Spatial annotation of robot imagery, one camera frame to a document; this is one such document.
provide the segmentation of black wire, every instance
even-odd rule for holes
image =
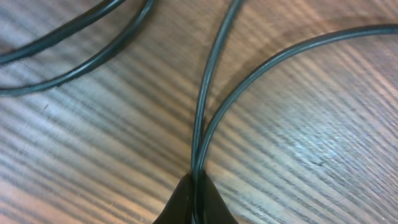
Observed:
[[[94,23],[98,19],[110,13],[113,9],[118,7],[125,0],[105,0],[91,8],[89,11],[72,19],[70,22],[61,27],[51,31],[49,34],[7,53],[0,54],[0,65],[19,60],[24,57],[29,57],[37,54],[55,44],[61,42],[63,39],[73,35],[74,33],[84,29],[86,26]]]
[[[220,52],[224,46],[226,36],[228,31],[231,28],[233,18],[239,10],[239,7],[242,3],[242,0],[234,0],[228,12],[224,17],[224,21],[218,30],[217,37],[213,42],[213,46],[211,48],[205,71],[203,72],[203,77],[200,84],[198,99],[197,99],[197,110],[195,113],[195,122],[193,125],[193,136],[192,136],[192,151],[191,151],[191,169],[195,166],[195,161],[197,157],[197,150],[199,148],[199,143],[201,141],[201,137],[203,134],[203,125],[204,125],[204,113],[206,108],[206,98],[211,82],[211,78],[213,77],[218,57],[220,56]]]
[[[356,37],[363,37],[368,35],[383,35],[383,34],[398,34],[398,24],[384,24],[384,25],[374,25],[374,26],[362,26],[355,27],[351,29],[341,30],[337,32],[332,32],[329,34],[321,35],[318,37],[314,37],[308,40],[305,40],[301,43],[295,44],[281,52],[275,54],[265,62],[263,62],[260,66],[254,69],[245,79],[243,79],[235,88],[232,90],[229,95],[224,99],[220,107],[216,110],[216,113],[213,115],[205,133],[203,136],[203,140],[200,144],[200,148],[198,150],[198,157],[195,163],[195,167],[192,170],[193,179],[198,180],[200,171],[203,169],[205,164],[206,153],[208,151],[208,146],[213,137],[215,129],[218,123],[221,121],[224,114],[227,112],[229,107],[235,102],[235,100],[239,97],[239,95],[257,78],[259,78],[262,74],[266,73],[272,67],[277,64],[283,62],[284,60],[302,53],[304,51],[313,49],[315,47],[319,47],[325,44],[329,44],[332,42],[336,42],[339,40],[347,40],[353,39]],[[194,198],[198,197],[198,188],[200,184],[195,182],[194,186]],[[198,219],[194,216],[195,221],[199,224]]]
[[[97,67],[114,57],[127,43],[130,42],[132,38],[134,38],[138,34],[141,25],[143,24],[143,22],[145,22],[150,13],[153,11],[156,2],[157,0],[146,0],[140,11],[130,20],[126,28],[124,28],[117,37],[115,37],[106,47],[100,50],[97,54],[95,54],[79,66],[71,69],[69,72],[38,84],[22,87],[0,88],[0,95],[17,96],[37,91],[48,90],[49,88],[60,86],[66,82],[71,81],[72,79],[78,78],[96,69]]]

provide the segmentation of black cable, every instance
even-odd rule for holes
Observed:
[[[17,96],[37,91],[48,90],[49,88],[60,86],[72,79],[78,78],[100,65],[107,62],[114,57],[128,42],[131,41],[137,34],[145,20],[153,11],[157,0],[146,0],[140,11],[130,20],[130,23],[123,29],[123,31],[115,37],[106,47],[100,50],[97,54],[83,62],[79,66],[71,69],[69,72],[64,73],[51,80],[42,83],[33,84],[23,87],[0,88],[1,96]]]
[[[351,29],[341,30],[337,32],[332,32],[329,34],[321,35],[318,37],[314,37],[308,40],[305,40],[301,43],[295,44],[281,52],[275,54],[265,62],[263,62],[260,66],[254,69],[245,79],[243,79],[224,99],[220,107],[216,110],[216,113],[213,115],[204,135],[203,140],[200,144],[200,148],[198,150],[198,157],[195,161],[194,169],[192,169],[192,176],[194,180],[199,179],[199,175],[201,170],[203,170],[203,166],[205,164],[206,153],[208,151],[209,143],[218,123],[221,121],[224,114],[227,112],[229,107],[235,102],[235,100],[239,97],[239,95],[257,78],[259,78],[262,74],[266,73],[268,70],[276,66],[277,64],[283,62],[284,60],[302,53],[304,51],[313,49],[315,47],[319,47],[325,44],[329,44],[332,42],[336,42],[339,40],[347,40],[353,39],[357,37],[363,37],[368,35],[383,35],[383,34],[398,34],[398,24],[384,24],[384,25],[373,25],[373,26],[362,26],[355,27]],[[194,183],[194,198],[198,197],[198,188],[200,184],[198,182]],[[194,216],[195,221],[199,224],[198,218]]]
[[[0,65],[9,63],[15,60],[22,59],[37,54],[55,44],[61,42],[63,39],[73,35],[74,33],[84,29],[86,26],[94,23],[98,19],[110,13],[113,9],[118,7],[125,0],[105,0],[91,8],[89,11],[72,19],[59,28],[51,31],[49,34],[27,44],[18,49],[7,53],[0,54]]]
[[[201,141],[201,137],[203,134],[203,123],[204,123],[204,113],[206,108],[206,98],[211,82],[211,78],[213,77],[218,57],[220,56],[220,52],[224,46],[226,36],[228,31],[231,28],[233,18],[239,10],[239,7],[242,3],[242,0],[234,0],[229,7],[228,12],[224,17],[224,21],[218,30],[217,37],[213,42],[213,46],[211,48],[205,71],[203,72],[203,77],[200,84],[198,99],[197,99],[197,110],[195,113],[195,122],[193,125],[193,136],[192,136],[192,151],[191,151],[191,169],[194,168],[197,150],[199,148],[199,142]]]

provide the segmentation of wood grain pattern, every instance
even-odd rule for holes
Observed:
[[[0,50],[34,40],[100,0],[5,0]],[[2,86],[54,77],[93,55],[142,1],[32,58]],[[0,223],[152,223],[189,170],[198,86],[229,1],[160,1],[106,65],[59,88],[0,99]],[[208,102],[266,58],[335,30],[396,22],[397,0],[248,0]],[[295,56],[233,105],[207,169],[240,223],[398,223],[397,37]]]

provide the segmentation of curved cable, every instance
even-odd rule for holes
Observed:
[[[104,0],[47,35],[18,49],[0,54],[0,65],[37,54],[101,19],[125,0]]]
[[[192,150],[191,150],[191,169],[194,168],[197,150],[199,148],[199,143],[201,141],[201,137],[203,134],[203,125],[204,125],[204,113],[206,108],[206,99],[209,91],[209,86],[211,82],[211,78],[213,77],[218,58],[220,56],[221,50],[226,41],[226,37],[228,35],[228,31],[231,28],[233,18],[239,10],[239,7],[242,3],[242,0],[234,0],[228,12],[224,17],[224,21],[220,26],[217,37],[213,42],[213,46],[211,48],[205,71],[203,72],[203,77],[201,80],[199,94],[197,99],[197,110],[195,113],[195,122],[193,125],[193,134],[192,134]]]
[[[69,72],[38,84],[23,87],[0,88],[0,95],[17,96],[37,91],[48,90],[49,88],[60,86],[66,82],[69,82],[72,79],[78,78],[96,69],[97,67],[114,57],[132,38],[134,38],[138,34],[141,25],[153,11],[156,2],[157,0],[146,0],[140,11],[130,20],[130,23],[117,37],[115,37],[106,47],[100,50],[97,54],[95,54],[79,66],[71,69]]]
[[[198,178],[200,170],[203,169],[208,146],[218,123],[227,112],[229,107],[233,104],[233,102],[239,97],[239,95],[258,77],[266,73],[272,67],[283,62],[284,60],[304,51],[313,49],[315,47],[319,47],[339,40],[347,40],[356,37],[383,34],[398,34],[398,24],[362,26],[321,35],[305,40],[285,50],[282,50],[281,52],[275,54],[274,56],[263,62],[260,66],[254,69],[244,80],[242,80],[233,91],[229,93],[229,95],[224,99],[220,107],[217,109],[216,113],[213,115],[205,131],[203,141],[198,152],[198,158],[194,168],[195,173],[193,174],[194,178]]]

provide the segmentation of cable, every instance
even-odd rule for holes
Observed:
[[[213,46],[211,48],[205,71],[203,72],[203,77],[200,84],[198,99],[197,99],[197,110],[195,113],[195,123],[193,125],[193,136],[192,136],[192,151],[191,151],[191,169],[194,168],[197,150],[199,148],[199,142],[201,141],[201,136],[203,134],[203,123],[204,123],[204,113],[206,107],[206,98],[211,82],[211,78],[213,77],[218,57],[220,56],[220,52],[224,46],[226,41],[226,36],[228,31],[231,28],[233,18],[236,13],[239,11],[240,5],[242,4],[242,0],[234,0],[228,12],[224,17],[224,21],[218,30],[217,37],[213,42]]]
[[[11,52],[0,54],[0,65],[37,54],[110,13],[125,0],[105,0],[49,34]]]
[[[337,32],[332,32],[329,34],[321,35],[318,37],[314,37],[298,44],[295,44],[281,52],[275,54],[265,62],[263,62],[260,66],[255,68],[249,75],[246,76],[230,93],[229,95],[223,100],[220,107],[216,110],[216,113],[213,115],[210,123],[203,135],[203,140],[200,144],[200,148],[198,150],[198,157],[195,161],[194,169],[192,170],[193,179],[198,180],[200,171],[203,170],[203,166],[205,164],[206,153],[208,151],[209,143],[218,123],[221,121],[224,114],[227,112],[229,107],[235,102],[235,100],[239,97],[239,95],[250,85],[252,84],[257,78],[259,78],[262,74],[266,73],[271,68],[275,67],[279,63],[283,62],[284,60],[302,53],[304,51],[313,49],[315,47],[319,47],[325,44],[330,44],[332,42],[336,42],[339,40],[347,40],[353,39],[357,37],[369,36],[369,35],[384,35],[384,34],[398,34],[398,24],[384,24],[384,25],[374,25],[374,26],[362,26],[362,27],[355,27],[351,29],[341,30]],[[197,198],[198,188],[200,183],[194,183],[194,198]]]
[[[153,11],[156,2],[157,0],[146,0],[140,11],[130,20],[126,28],[124,28],[117,37],[115,37],[97,54],[95,54],[79,66],[71,69],[69,72],[64,73],[63,75],[44,81],[42,83],[22,87],[0,88],[0,96],[17,96],[37,91],[48,90],[49,88],[60,86],[96,69],[97,67],[114,57],[131,39],[133,39],[138,34],[138,31],[141,28],[142,24]]]

